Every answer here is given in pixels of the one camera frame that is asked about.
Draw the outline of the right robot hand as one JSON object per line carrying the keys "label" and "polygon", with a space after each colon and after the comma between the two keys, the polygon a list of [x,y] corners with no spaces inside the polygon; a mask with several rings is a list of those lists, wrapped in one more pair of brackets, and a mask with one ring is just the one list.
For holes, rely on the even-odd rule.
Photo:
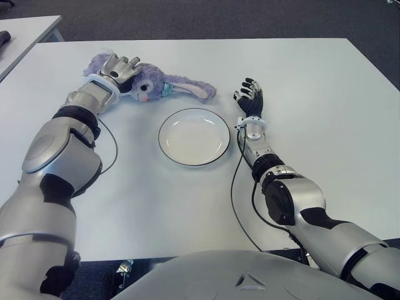
{"label": "right robot hand", "polygon": [[246,77],[242,82],[240,91],[234,92],[233,99],[246,114],[247,118],[261,118],[264,105],[263,90],[254,79]]}

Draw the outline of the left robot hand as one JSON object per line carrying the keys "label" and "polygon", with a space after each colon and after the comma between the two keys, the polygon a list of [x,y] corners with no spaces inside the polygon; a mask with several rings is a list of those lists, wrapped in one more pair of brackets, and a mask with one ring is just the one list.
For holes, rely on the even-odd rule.
{"label": "left robot hand", "polygon": [[126,56],[112,53],[102,65],[99,75],[115,85],[121,93],[128,93],[132,89],[134,78],[140,72],[139,57],[129,60]]}

